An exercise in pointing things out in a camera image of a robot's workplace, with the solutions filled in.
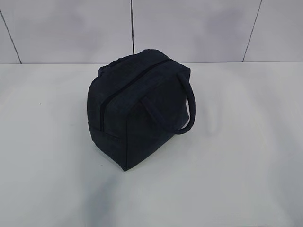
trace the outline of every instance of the bag handle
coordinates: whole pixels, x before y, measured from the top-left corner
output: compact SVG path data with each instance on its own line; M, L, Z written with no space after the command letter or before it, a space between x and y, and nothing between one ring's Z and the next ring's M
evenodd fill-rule
M149 112L149 114L154 119L154 121L158 125L160 125L164 130L170 133L174 133L176 135L181 135L188 132L194 125L195 117L196 117L196 101L195 101L193 89L191 88L189 82L185 79L185 77L178 74L178 79L185 90L185 94L188 100L189 122L186 127L182 129L176 129L174 126L169 125L167 121L164 119L163 115L159 112L159 110L147 97L142 98L141 103L144 105L144 107Z

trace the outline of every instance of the fabric bag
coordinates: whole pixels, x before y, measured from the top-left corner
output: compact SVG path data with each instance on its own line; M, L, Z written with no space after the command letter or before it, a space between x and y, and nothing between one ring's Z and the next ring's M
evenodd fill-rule
M126 171L173 135L188 132L196 116L189 75L190 68L157 50L101 67L87 101L89 131L96 146Z

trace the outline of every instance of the black bag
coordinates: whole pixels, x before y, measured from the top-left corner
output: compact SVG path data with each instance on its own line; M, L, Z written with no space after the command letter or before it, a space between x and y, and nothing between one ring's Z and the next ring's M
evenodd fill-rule
M87 103L96 146L126 171L174 134L189 131L196 116L189 75L190 68L157 50L101 67L89 87ZM186 99L190 118L182 128L188 121Z

